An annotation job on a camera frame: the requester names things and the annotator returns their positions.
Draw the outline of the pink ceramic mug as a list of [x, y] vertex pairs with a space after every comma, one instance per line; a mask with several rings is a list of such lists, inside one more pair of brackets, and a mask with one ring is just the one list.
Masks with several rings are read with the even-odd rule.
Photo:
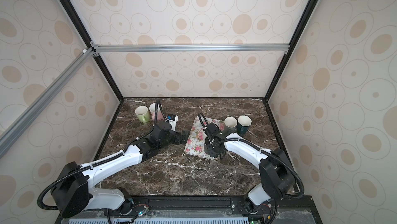
[[162, 106], [160, 103], [153, 103], [150, 105], [149, 110], [152, 114], [152, 120], [155, 120], [156, 113], [157, 113], [157, 121], [164, 120], [164, 114], [162, 111]]

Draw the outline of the grey ceramic mug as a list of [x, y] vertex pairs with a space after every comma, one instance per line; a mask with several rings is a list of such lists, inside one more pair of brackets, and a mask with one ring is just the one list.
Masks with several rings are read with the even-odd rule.
[[225, 129], [228, 131], [235, 133], [237, 132], [238, 121], [234, 117], [227, 117], [224, 120]]

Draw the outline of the light green ceramic mug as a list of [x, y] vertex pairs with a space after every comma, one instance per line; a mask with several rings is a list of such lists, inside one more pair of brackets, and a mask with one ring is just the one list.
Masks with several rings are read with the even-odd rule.
[[139, 106], [135, 109], [135, 115], [142, 123], [148, 123], [151, 120], [151, 113], [146, 106]]

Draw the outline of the dark green ceramic mug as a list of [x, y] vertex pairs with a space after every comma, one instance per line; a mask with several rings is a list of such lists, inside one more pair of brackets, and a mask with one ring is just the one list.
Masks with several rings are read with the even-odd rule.
[[237, 133], [240, 136], [243, 136], [248, 132], [250, 126], [252, 125], [252, 119], [246, 115], [241, 115], [237, 121]]

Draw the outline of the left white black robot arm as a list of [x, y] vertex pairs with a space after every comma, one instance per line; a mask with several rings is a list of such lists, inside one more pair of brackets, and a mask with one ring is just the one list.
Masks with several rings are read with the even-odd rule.
[[190, 133], [177, 132], [177, 121], [176, 115], [155, 120], [148, 133], [135, 138], [117, 153], [82, 165], [68, 163], [57, 180], [39, 194], [38, 207], [59, 211], [62, 218], [71, 218], [86, 210], [130, 207], [130, 195], [125, 190], [99, 189], [97, 184], [119, 171], [151, 159], [169, 144], [186, 144]]

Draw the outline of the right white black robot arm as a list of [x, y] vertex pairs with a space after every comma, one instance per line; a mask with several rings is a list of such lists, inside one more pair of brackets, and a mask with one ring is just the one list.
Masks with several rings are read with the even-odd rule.
[[206, 135], [204, 151], [207, 155], [221, 158], [229, 151], [259, 170], [261, 183], [246, 194], [247, 208], [254, 211], [268, 200], [279, 201], [285, 197], [299, 199], [304, 196], [303, 181], [281, 149], [265, 149], [237, 133], [227, 129], [222, 131], [217, 124], [208, 122], [201, 112], [198, 114], [198, 120]]

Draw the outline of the floral rectangular serving tray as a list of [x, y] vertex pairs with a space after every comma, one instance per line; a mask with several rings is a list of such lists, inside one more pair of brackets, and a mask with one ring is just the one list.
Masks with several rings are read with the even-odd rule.
[[218, 160], [219, 158], [210, 157], [205, 153], [205, 143], [204, 140], [206, 138], [205, 133], [203, 132], [203, 127], [199, 121], [198, 116], [194, 119], [193, 126], [190, 131], [190, 136], [188, 138], [187, 144], [185, 145], [185, 153], [188, 155], [210, 159], [213, 161]]

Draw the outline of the green circuit board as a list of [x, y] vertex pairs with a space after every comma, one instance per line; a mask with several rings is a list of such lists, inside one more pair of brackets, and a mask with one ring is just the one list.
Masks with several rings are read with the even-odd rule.
[[132, 208], [132, 214], [133, 214], [132, 220], [135, 220], [138, 217], [145, 215], [148, 211], [149, 211], [149, 207], [146, 204], [139, 204], [134, 206]]

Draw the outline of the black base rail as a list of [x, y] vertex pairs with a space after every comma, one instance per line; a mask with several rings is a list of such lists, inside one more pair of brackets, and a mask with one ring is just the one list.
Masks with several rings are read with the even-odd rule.
[[132, 210], [83, 211], [72, 218], [58, 217], [57, 224], [320, 224], [312, 197], [269, 200], [248, 211], [243, 196], [134, 197], [133, 207], [146, 204], [149, 211], [132, 220]]

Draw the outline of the back aluminium frame bar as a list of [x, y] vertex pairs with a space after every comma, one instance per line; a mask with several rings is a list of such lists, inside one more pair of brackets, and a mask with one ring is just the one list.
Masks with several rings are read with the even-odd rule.
[[96, 45], [98, 52], [288, 51], [289, 44]]

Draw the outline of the aluminium frame bar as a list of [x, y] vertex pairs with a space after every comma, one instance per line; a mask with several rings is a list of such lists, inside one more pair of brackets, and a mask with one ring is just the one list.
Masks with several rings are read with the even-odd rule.
[[96, 45], [98, 52], [288, 51], [289, 44]]
[[81, 53], [43, 93], [9, 126], [1, 135], [1, 157], [3, 157], [13, 144], [21, 137], [33, 121], [42, 113], [47, 105], [69, 82], [74, 74], [81, 68], [86, 60], [94, 55], [93, 48], [87, 48]]

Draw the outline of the left aluminium frame bar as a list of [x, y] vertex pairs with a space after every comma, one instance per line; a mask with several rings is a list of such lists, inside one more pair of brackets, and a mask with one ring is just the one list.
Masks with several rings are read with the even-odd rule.
[[86, 60], [94, 55], [93, 48], [87, 48], [81, 53], [43, 93], [9, 126], [1, 135], [1, 157], [3, 157], [13, 144], [21, 137], [33, 121], [42, 113], [47, 105], [69, 82], [74, 74], [81, 68]]

